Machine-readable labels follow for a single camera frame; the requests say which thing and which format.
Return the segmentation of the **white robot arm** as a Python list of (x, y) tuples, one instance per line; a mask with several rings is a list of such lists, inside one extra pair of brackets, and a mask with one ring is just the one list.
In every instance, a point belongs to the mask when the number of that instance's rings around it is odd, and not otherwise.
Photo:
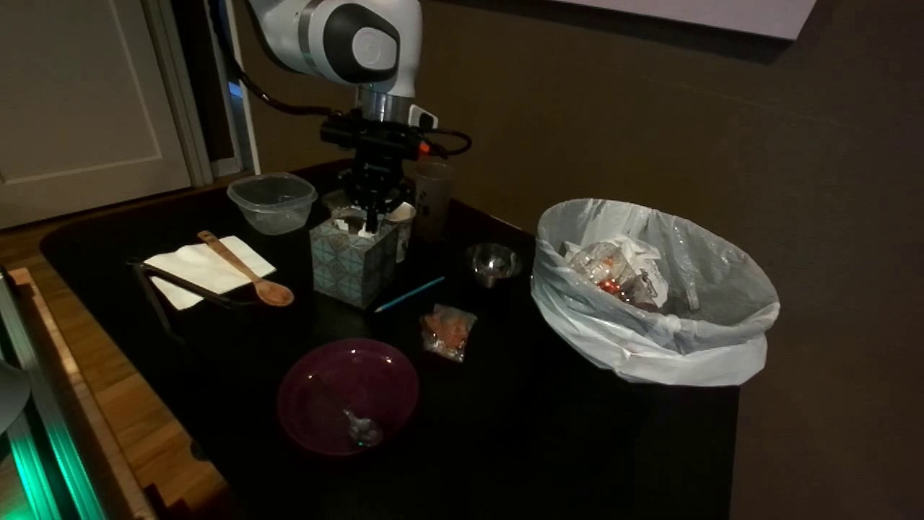
[(249, 0), (268, 51), (288, 70), (356, 90), (349, 111), (332, 111), (320, 139), (356, 152), (345, 189), (363, 228), (402, 200), (402, 161), (427, 150), (438, 116), (415, 101), (421, 0)]

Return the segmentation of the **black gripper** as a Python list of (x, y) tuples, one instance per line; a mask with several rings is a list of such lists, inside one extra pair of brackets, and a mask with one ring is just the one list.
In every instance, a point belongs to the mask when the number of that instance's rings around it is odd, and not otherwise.
[(363, 228), (369, 234), (378, 230), (378, 205), (391, 205), (386, 221), (404, 221), (411, 217), (404, 161), (430, 152), (418, 127), (366, 122), (346, 111), (329, 116), (320, 124), (320, 139), (356, 152), (345, 172), (345, 187), (359, 205), (363, 205)]

